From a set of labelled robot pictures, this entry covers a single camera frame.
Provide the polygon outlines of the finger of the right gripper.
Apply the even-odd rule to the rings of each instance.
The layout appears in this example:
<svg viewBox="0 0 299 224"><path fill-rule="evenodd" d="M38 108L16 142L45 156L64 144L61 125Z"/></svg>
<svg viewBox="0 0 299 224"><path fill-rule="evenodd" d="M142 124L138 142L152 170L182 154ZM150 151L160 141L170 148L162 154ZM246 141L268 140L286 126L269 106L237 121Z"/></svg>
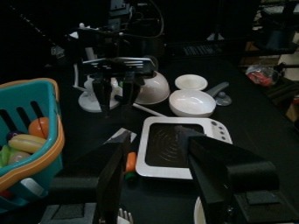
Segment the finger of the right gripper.
<svg viewBox="0 0 299 224"><path fill-rule="evenodd" d="M104 117L109 116L109 99L112 93L110 79L102 76L92 81L93 93L97 98L97 103Z"/></svg>
<svg viewBox="0 0 299 224"><path fill-rule="evenodd" d="M142 79L134 73L126 73L122 79L121 112L128 115L142 86Z"/></svg>

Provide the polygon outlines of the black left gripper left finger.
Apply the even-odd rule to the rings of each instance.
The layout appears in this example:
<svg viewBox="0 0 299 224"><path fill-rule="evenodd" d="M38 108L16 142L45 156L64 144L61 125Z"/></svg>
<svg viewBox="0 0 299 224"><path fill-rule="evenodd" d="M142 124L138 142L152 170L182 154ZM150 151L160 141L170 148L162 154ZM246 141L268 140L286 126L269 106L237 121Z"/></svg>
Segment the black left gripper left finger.
<svg viewBox="0 0 299 224"><path fill-rule="evenodd" d="M130 132L110 137L56 174L49 204L61 209L64 224L117 224Z"/></svg>

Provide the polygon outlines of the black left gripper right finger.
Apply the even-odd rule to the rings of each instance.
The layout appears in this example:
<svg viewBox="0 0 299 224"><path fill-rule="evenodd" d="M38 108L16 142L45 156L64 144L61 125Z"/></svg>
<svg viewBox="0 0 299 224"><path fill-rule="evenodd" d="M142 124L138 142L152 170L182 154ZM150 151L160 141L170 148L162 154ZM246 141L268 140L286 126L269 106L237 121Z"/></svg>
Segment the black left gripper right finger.
<svg viewBox="0 0 299 224"><path fill-rule="evenodd" d="M182 126L174 127L174 134L206 224L299 222L270 161Z"/></svg>

